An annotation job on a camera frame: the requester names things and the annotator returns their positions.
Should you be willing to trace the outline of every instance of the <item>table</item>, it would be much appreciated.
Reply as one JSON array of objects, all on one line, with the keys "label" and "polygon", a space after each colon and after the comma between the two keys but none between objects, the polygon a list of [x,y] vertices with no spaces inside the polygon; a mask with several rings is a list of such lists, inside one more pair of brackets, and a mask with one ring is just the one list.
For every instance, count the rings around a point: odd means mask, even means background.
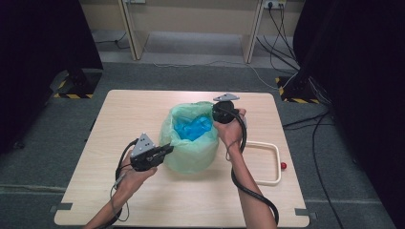
[{"label": "table", "polygon": [[[59,225],[84,225],[109,201],[115,169],[128,143],[145,132],[159,144],[160,126],[169,110],[181,103],[212,101],[224,92],[110,91],[100,110],[74,175],[62,199],[70,210],[58,210]],[[277,206],[280,227],[305,227],[308,216],[281,121],[271,94],[232,93],[236,108],[246,108],[247,140],[275,144],[288,167],[276,186],[260,186]],[[256,179],[274,179],[272,152],[244,151],[246,164]],[[245,227],[237,188],[230,178],[230,163],[220,143],[214,162],[195,175],[181,175],[161,164],[128,201],[130,217],[116,225],[150,227]]]}]

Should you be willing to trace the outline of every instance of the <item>green plastic bag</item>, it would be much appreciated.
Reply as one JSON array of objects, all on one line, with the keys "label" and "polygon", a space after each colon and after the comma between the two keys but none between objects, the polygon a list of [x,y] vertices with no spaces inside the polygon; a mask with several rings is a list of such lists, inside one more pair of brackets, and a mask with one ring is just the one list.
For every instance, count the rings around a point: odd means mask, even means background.
[{"label": "green plastic bag", "polygon": [[184,103],[173,107],[160,129],[160,145],[170,143],[173,152],[164,158],[164,164],[181,174],[195,174],[206,169],[217,154],[218,131],[212,126],[210,131],[195,140],[181,139],[174,129],[179,121],[194,120],[202,115],[212,118],[211,102]]}]

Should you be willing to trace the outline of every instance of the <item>forearm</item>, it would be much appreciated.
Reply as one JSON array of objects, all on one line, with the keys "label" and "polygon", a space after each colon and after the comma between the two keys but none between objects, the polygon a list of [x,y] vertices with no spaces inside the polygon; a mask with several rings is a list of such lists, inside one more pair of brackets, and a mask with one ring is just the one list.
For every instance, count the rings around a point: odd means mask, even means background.
[{"label": "forearm", "polygon": [[128,200],[129,197],[123,194],[123,192],[116,191],[113,195],[113,198],[110,199],[101,209],[100,211],[83,227],[84,229],[90,228],[97,228],[112,218],[115,217],[115,214],[119,212],[119,210],[123,207],[125,202]]},{"label": "forearm", "polygon": [[[247,189],[262,194],[251,173],[246,167],[244,158],[239,150],[239,146],[235,144],[229,149],[232,168],[235,177]],[[244,213],[246,228],[276,228],[274,217],[269,207],[242,190],[238,189],[239,198],[241,200],[242,210]]]}]

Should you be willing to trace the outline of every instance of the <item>warning tape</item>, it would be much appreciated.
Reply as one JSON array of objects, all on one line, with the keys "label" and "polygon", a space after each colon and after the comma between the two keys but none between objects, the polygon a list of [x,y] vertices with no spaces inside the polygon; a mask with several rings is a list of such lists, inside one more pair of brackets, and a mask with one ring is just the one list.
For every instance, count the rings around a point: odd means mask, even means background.
[{"label": "warning tape", "polygon": [[295,102],[295,103],[319,103],[318,99],[305,99],[305,98],[296,98],[296,97],[286,97],[284,94],[284,88],[283,86],[287,82],[283,82],[283,80],[280,79],[280,77],[276,78],[276,83],[279,89],[279,93],[281,96],[281,99],[285,102]]},{"label": "warning tape", "polygon": [[92,98],[92,94],[55,94],[55,98]]},{"label": "warning tape", "polygon": [[[60,85],[58,90],[60,90],[61,88],[63,88],[66,84],[67,81],[67,77],[65,78],[65,80],[63,80]],[[92,98],[93,95],[92,94],[63,94],[63,93],[56,93],[53,97],[55,98]]]}]

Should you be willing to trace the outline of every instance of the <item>plastic bag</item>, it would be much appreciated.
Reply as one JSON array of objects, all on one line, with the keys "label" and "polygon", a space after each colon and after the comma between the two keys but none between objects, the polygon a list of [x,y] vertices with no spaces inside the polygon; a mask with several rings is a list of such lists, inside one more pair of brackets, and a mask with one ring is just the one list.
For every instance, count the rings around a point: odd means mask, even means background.
[{"label": "plastic bag", "polygon": [[160,145],[170,143],[174,146],[163,162],[170,169],[195,174],[214,160],[219,139],[217,129],[212,125],[212,105],[204,101],[184,103],[170,110],[160,129]]}]

